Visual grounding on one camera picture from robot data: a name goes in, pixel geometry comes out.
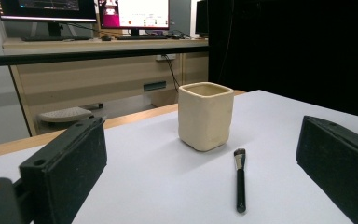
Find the cup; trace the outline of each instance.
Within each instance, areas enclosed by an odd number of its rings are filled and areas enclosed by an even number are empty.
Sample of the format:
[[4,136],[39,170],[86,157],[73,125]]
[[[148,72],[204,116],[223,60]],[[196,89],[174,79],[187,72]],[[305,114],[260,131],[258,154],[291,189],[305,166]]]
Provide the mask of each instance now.
[[212,82],[179,88],[179,138],[198,151],[219,147],[228,140],[234,90]]

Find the computer monitor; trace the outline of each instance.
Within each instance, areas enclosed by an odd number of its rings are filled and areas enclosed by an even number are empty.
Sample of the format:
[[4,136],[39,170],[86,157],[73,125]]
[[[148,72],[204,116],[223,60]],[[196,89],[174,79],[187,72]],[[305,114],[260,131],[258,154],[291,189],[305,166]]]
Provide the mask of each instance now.
[[170,0],[98,0],[98,7],[102,29],[129,29],[132,36],[170,29]]
[[60,23],[96,23],[94,0],[0,0],[1,21],[46,22],[50,36]]
[[196,30],[195,33],[200,37],[208,37],[208,1],[200,0],[197,2],[196,9]]

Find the power outlet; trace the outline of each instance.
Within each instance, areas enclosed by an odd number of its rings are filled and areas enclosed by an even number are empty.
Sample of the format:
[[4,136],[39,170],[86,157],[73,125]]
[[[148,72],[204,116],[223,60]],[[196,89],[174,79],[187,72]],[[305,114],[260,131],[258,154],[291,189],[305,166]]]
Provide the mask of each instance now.
[[[169,60],[176,59],[176,54],[166,54]],[[162,56],[161,54],[156,56],[156,61],[165,61],[167,57]]]

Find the black curtain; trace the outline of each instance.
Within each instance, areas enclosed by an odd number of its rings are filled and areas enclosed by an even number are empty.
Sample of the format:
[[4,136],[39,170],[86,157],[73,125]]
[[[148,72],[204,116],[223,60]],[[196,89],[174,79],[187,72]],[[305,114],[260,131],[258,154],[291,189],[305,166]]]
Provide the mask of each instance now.
[[358,115],[358,0],[208,1],[209,80]]

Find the mouse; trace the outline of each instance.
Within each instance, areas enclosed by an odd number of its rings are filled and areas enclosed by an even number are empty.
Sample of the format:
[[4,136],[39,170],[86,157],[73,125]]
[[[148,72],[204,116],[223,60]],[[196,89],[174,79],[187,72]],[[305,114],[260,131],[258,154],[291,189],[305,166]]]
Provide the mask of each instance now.
[[101,36],[101,40],[102,40],[102,41],[111,41],[111,40],[112,40],[112,36],[110,36],[110,35],[103,35],[103,36]]

